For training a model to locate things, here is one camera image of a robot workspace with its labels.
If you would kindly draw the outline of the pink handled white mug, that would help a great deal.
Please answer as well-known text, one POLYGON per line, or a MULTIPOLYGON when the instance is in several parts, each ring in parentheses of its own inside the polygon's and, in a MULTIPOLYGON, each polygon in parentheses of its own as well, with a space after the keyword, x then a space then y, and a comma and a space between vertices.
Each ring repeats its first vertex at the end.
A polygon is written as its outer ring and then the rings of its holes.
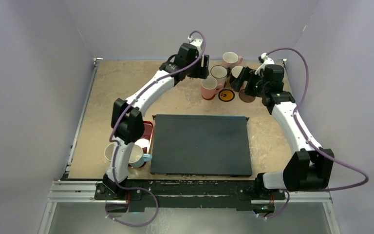
POLYGON ((243 57, 237 55, 234 52, 225 52, 222 56, 222 66, 225 68, 234 68, 238 66, 243 61, 243 57))

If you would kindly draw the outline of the black handled white mug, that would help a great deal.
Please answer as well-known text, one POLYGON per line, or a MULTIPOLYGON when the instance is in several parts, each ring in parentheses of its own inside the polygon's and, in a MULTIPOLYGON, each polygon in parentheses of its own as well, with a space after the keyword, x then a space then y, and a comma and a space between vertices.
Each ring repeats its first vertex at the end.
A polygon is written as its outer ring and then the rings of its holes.
POLYGON ((238 78, 238 76, 240 75, 241 71, 243 69, 243 66, 235 66, 231 69, 231 72, 230 72, 230 78, 229 78, 229 84, 230 86, 232 87, 232 83, 238 78))

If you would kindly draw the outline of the grey white mug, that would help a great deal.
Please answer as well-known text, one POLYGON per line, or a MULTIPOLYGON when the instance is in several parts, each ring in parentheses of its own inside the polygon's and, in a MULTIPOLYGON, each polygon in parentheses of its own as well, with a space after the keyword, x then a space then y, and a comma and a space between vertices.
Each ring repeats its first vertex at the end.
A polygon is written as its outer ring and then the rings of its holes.
POLYGON ((225 85, 228 69, 221 65, 215 65, 210 69, 210 74, 217 80, 218 83, 225 85))

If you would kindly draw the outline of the dark brown wooden coaster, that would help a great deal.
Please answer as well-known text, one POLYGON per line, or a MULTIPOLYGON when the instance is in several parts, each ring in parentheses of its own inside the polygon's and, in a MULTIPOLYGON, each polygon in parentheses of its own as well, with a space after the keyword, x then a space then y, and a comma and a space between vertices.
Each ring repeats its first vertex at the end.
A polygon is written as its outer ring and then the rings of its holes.
POLYGON ((241 89, 239 91, 239 98, 240 98, 241 101, 246 102, 246 103, 251 103, 255 100, 255 97, 247 95, 245 93, 245 89, 241 89))

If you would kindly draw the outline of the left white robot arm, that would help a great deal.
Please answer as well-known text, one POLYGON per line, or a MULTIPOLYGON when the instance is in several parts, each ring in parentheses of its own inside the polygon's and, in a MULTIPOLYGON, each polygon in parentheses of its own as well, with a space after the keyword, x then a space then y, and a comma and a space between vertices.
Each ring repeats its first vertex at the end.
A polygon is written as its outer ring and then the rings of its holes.
POLYGON ((111 162, 103 176, 103 185, 113 199, 121 199, 126 192, 123 184, 128 177, 128 164, 135 142, 144 133, 143 116, 166 91, 186 77, 205 79, 209 56, 204 54, 203 39, 183 43, 176 55, 162 63, 153 78, 126 99, 118 98, 113 104, 112 133, 114 144, 111 162))

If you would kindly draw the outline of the green handled white mug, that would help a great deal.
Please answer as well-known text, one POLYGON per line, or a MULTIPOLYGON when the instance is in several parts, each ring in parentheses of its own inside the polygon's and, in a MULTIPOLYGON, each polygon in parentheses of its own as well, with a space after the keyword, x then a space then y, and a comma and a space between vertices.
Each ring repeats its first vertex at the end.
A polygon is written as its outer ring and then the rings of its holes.
POLYGON ((104 149, 104 158, 108 162, 111 162, 113 152, 114 152, 114 143, 110 143, 104 149))

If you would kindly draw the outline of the orange smiley coaster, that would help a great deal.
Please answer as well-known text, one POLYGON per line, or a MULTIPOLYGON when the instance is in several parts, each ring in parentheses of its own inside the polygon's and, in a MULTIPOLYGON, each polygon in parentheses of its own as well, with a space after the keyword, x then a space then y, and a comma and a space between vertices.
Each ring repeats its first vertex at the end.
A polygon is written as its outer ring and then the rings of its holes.
POLYGON ((222 102, 230 102, 235 98, 235 93, 230 89, 222 89, 218 93, 218 98, 222 102))

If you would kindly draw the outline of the salmon pink mug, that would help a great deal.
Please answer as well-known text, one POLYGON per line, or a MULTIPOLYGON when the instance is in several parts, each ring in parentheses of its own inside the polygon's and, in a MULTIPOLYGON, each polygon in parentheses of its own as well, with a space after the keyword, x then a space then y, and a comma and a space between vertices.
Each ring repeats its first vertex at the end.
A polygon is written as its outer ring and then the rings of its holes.
POLYGON ((201 81, 201 96, 205 100, 213 99, 223 89, 224 85, 214 77, 207 77, 201 81))

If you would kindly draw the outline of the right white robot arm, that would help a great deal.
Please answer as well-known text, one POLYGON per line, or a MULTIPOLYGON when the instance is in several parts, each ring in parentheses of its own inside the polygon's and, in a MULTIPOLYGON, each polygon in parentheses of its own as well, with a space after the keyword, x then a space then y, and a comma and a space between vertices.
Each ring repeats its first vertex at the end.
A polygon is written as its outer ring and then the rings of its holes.
POLYGON ((231 87, 239 90, 246 83, 244 92, 248 96, 261 97, 263 105, 274 117, 284 132, 292 157, 279 172, 259 173, 255 179, 254 192, 266 198, 274 190, 317 191, 328 186, 333 167, 334 154, 320 145, 313 147, 315 139, 305 130, 302 121, 295 121, 297 107, 292 94, 283 89, 284 68, 268 64, 254 70, 243 67, 231 87), (323 150, 330 158, 320 154, 323 150))

